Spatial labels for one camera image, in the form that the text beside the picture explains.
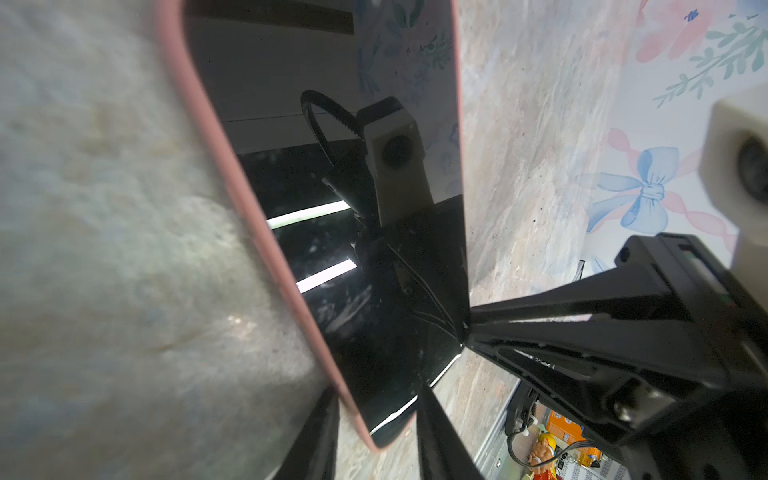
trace marble surface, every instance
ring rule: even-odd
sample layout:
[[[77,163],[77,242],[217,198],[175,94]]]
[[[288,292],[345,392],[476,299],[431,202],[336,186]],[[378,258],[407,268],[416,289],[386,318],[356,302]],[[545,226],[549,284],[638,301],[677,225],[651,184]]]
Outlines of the marble surface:
[[[457,0],[474,304],[573,276],[637,3]],[[325,380],[170,85],[154,2],[4,1],[0,62],[2,476],[263,478]],[[465,353],[436,387],[471,454],[514,384]],[[375,455],[344,415],[337,478],[418,478],[412,428]]]

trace floral wallpaper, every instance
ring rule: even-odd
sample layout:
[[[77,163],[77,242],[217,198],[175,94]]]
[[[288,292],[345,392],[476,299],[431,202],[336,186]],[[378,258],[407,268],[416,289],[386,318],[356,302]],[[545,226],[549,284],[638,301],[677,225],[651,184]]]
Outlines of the floral wallpaper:
[[[697,235],[730,265],[738,230],[698,176],[712,105],[768,81],[768,0],[642,0],[588,208],[584,275],[624,241]]]
[[[358,89],[395,96],[419,123],[435,202],[462,192],[451,2],[356,0]]]

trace round hole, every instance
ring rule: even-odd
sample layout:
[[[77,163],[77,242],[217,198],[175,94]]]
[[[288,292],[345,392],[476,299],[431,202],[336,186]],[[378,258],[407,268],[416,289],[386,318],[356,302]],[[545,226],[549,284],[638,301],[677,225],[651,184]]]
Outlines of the round hole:
[[[405,135],[392,137],[382,149],[382,161],[387,167],[397,170],[411,160],[413,142]]]
[[[768,151],[755,137],[745,141],[737,158],[739,179],[755,200],[768,204]]]
[[[619,251],[619,260],[626,263],[629,260],[629,249],[624,247]]]
[[[711,463],[704,466],[704,480],[720,480],[720,473]]]

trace smartphone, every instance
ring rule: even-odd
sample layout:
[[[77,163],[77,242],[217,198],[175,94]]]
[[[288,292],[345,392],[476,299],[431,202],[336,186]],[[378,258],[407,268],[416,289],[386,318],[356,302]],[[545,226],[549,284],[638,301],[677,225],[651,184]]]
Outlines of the smartphone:
[[[401,42],[372,68],[397,56],[376,38],[391,5],[322,3],[160,0],[159,37],[254,245],[378,450],[456,361],[468,315],[452,13],[410,12],[395,33],[431,15],[449,38],[417,40],[415,67]],[[435,98],[416,99],[430,75]]]

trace blue bow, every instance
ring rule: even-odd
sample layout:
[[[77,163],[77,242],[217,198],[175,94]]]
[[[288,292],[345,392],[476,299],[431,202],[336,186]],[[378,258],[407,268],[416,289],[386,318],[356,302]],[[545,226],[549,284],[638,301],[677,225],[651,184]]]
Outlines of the blue bow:
[[[636,198],[631,195],[613,197],[595,202],[587,209],[589,224],[587,233],[613,210],[634,200],[634,204],[621,218],[621,226],[640,233],[655,235],[667,228],[669,218],[661,205],[664,185],[677,175],[680,152],[675,147],[649,148],[637,159],[637,178],[624,175],[600,174],[598,187],[609,192],[623,192],[640,188]]]

